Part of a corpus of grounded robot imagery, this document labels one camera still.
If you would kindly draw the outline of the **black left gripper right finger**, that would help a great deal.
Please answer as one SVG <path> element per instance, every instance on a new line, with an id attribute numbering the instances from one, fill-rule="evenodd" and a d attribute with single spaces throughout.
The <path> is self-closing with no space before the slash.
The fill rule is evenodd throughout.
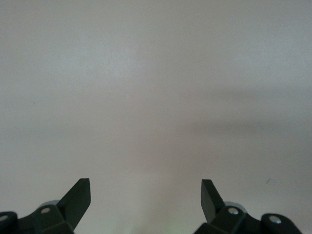
<path id="1" fill-rule="evenodd" d="M 209 179 L 201 182 L 201 207 L 206 218 L 196 234 L 300 234 L 287 217 L 267 213 L 255 219 L 234 203 L 225 203 Z"/>

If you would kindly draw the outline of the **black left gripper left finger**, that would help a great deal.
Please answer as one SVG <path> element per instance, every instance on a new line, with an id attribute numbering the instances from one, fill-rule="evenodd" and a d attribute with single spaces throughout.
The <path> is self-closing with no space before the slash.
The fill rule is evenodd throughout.
<path id="1" fill-rule="evenodd" d="M 60 199 L 41 204 L 31 214 L 0 214 L 2 234 L 73 234 L 91 204 L 90 179 L 81 178 Z"/>

